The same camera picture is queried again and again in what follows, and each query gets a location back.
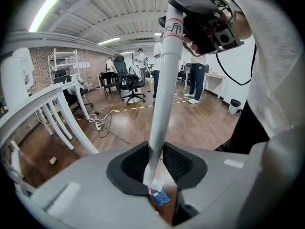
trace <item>white sneaker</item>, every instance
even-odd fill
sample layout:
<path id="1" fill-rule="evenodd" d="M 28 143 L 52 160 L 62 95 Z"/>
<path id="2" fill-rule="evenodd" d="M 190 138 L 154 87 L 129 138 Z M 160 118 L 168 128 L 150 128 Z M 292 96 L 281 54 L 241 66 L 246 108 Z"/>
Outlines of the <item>white sneaker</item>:
<path id="1" fill-rule="evenodd" d="M 184 94 L 186 97 L 195 97 L 195 94 Z"/>
<path id="2" fill-rule="evenodd" d="M 189 103 L 190 104 L 197 104 L 197 103 L 199 103 L 199 101 L 193 98 L 193 99 L 189 100 Z"/>

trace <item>fluorescent light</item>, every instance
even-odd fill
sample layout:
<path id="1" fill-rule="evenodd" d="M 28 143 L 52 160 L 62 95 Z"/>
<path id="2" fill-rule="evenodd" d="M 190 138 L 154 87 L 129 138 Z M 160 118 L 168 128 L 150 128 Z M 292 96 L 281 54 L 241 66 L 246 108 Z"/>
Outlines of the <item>fluorescent light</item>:
<path id="1" fill-rule="evenodd" d="M 105 43 L 108 43 L 108 42 L 113 42 L 113 41 L 116 41 L 116 40 L 119 40 L 119 39 L 120 39 L 119 37 L 112 38 L 112 39 L 100 42 L 100 43 L 98 43 L 98 45 L 102 45 L 102 44 L 105 44 Z"/>
<path id="2" fill-rule="evenodd" d="M 36 14 L 35 19 L 33 20 L 33 23 L 30 26 L 29 32 L 37 31 L 43 18 L 46 16 L 46 14 L 49 12 L 49 10 L 53 7 L 53 5 L 56 3 L 56 1 L 57 0 L 46 0 L 44 2 L 43 6 L 40 8 L 38 13 Z"/>
<path id="3" fill-rule="evenodd" d="M 127 54 L 127 53 L 132 53 L 132 52 L 134 52 L 134 51 L 131 51 L 131 52 L 122 52 L 121 54 Z"/>

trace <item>trash can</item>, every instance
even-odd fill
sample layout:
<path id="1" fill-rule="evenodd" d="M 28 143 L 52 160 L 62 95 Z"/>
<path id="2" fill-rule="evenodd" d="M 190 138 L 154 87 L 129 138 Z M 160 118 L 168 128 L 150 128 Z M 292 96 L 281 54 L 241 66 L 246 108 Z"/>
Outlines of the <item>trash can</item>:
<path id="1" fill-rule="evenodd" d="M 229 106 L 229 112 L 232 113 L 232 114 L 235 114 L 237 112 L 237 110 L 239 109 L 239 106 L 241 105 L 242 103 L 239 102 L 238 100 L 236 99 L 231 99 L 230 101 L 230 106 Z"/>

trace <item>yellow black tape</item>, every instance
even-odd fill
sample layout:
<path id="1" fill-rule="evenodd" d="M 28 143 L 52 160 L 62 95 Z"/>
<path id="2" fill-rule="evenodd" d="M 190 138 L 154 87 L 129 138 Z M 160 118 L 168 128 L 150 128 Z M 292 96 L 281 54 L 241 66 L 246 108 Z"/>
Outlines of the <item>yellow black tape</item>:
<path id="1" fill-rule="evenodd" d="M 180 101 L 180 102 L 173 102 L 173 104 L 179 104 L 179 103 L 186 103 L 187 101 Z M 114 111 L 115 113 L 119 113 L 122 111 L 129 111 L 129 110 L 136 110 L 136 109 L 144 109 L 144 108 L 149 108 L 149 107 L 153 107 L 153 105 L 148 105 L 148 106 L 141 106 L 141 107 L 137 107 L 137 108 L 130 108 L 130 109 L 122 109 L 122 110 L 116 110 Z"/>

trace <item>white ceiling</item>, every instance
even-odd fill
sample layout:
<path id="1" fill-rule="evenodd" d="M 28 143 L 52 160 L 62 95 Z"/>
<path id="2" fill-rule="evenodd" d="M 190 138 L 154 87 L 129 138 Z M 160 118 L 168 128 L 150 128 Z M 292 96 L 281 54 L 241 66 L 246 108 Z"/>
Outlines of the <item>white ceiling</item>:
<path id="1" fill-rule="evenodd" d="M 24 38 L 33 36 L 27 30 L 44 1 L 29 0 L 23 6 L 16 23 L 10 28 L 15 40 L 16 34 L 22 34 Z M 58 38 L 60 34 L 65 40 L 66 35 L 69 35 L 69 40 L 74 43 L 94 47 L 101 41 L 120 37 L 119 41 L 99 47 L 112 52 L 125 52 L 139 47 L 148 49 L 155 43 L 154 33 L 162 31 L 158 18 L 166 15 L 167 1 L 59 0 L 35 34 L 36 37 L 40 35 L 42 41 L 54 40 L 54 36 Z"/>

